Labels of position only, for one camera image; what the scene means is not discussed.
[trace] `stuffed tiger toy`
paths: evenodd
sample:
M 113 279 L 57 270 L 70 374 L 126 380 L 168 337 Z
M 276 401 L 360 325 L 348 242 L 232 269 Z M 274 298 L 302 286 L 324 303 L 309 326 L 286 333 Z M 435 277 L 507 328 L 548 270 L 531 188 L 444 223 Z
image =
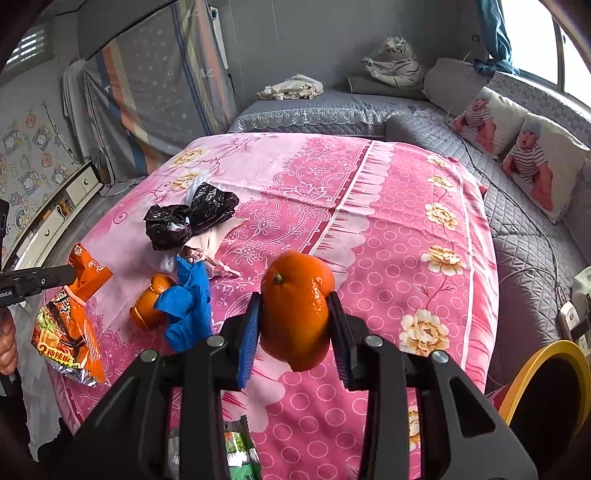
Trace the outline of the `stuffed tiger toy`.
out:
M 402 37 L 386 37 L 381 48 L 361 61 L 369 74 L 380 82 L 406 89 L 423 87 L 427 70 Z

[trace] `wall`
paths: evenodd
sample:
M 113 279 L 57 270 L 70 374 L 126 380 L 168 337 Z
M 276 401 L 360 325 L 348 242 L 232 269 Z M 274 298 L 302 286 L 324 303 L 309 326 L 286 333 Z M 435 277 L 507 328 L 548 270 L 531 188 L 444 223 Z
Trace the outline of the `wall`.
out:
M 88 0 L 78 10 L 81 58 L 94 55 L 118 33 L 170 0 Z
M 478 23 L 478 15 L 476 14 L 476 2 L 474 0 L 456 0 L 459 26 L 457 31 L 457 57 L 466 61 L 474 61 L 474 59 L 486 60 L 488 52 L 484 46 L 482 33 L 480 31 L 480 24 Z M 472 40 L 472 35 L 479 35 L 480 42 Z
M 236 97 L 247 107 L 266 85 L 296 73 L 338 85 L 386 35 L 401 35 L 432 66 L 471 47 L 473 0 L 213 0 Z
M 69 124 L 63 117 L 60 79 L 73 58 L 79 57 L 77 15 L 54 19 L 54 58 L 27 70 L 0 87 L 0 131 L 16 117 L 43 101 L 63 133 L 70 148 L 75 148 Z

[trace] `gray quilted mattress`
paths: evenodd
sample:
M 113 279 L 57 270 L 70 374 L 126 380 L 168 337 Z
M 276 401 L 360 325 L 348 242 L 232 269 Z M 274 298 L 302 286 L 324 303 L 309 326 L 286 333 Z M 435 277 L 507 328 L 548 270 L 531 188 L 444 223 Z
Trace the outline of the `gray quilted mattress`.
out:
M 484 185 L 486 214 L 496 252 L 499 280 L 525 267 L 554 271 L 551 249 L 524 214 L 497 188 L 474 170 L 464 143 L 445 124 L 414 116 L 387 122 L 388 141 L 406 142 L 460 160 Z M 548 236 L 558 263 L 558 279 L 570 296 L 573 277 L 587 262 L 568 228 L 552 225 L 521 189 L 501 171 L 496 161 L 466 144 L 474 164 L 507 192 Z M 538 271 L 508 278 L 500 286 L 499 323 L 487 390 L 512 381 L 539 348 L 561 338 L 554 280 Z
M 259 100 L 236 118 L 229 132 L 384 138 L 386 120 L 400 115 L 445 118 L 445 112 L 429 102 L 327 90 L 314 100 Z

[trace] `metal screw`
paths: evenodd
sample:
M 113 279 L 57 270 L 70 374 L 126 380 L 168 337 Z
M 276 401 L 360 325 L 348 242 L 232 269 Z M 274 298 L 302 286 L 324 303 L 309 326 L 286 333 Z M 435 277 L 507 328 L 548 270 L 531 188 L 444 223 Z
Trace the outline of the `metal screw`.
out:
M 379 347 L 384 344 L 384 340 L 377 335 L 368 335 L 365 337 L 365 343 L 369 346 Z
M 212 347 L 220 347 L 226 343 L 226 339 L 222 335 L 212 335 L 207 339 L 207 344 Z
M 435 350 L 433 352 L 433 360 L 438 364 L 446 364 L 449 360 L 449 356 L 443 350 Z
M 149 364 L 158 358 L 158 352 L 156 350 L 144 350 L 139 357 L 142 359 L 142 362 Z

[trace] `black plastic bag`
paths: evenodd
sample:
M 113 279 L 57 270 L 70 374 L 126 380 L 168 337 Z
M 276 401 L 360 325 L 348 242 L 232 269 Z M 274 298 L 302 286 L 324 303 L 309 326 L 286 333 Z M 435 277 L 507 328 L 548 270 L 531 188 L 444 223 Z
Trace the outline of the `black plastic bag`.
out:
M 202 183 L 191 201 L 193 236 L 229 220 L 240 200 L 232 192 L 223 192 L 209 183 Z
M 232 192 L 202 183 L 190 206 L 151 206 L 144 217 L 146 235 L 154 250 L 181 248 L 191 237 L 230 219 L 239 201 Z

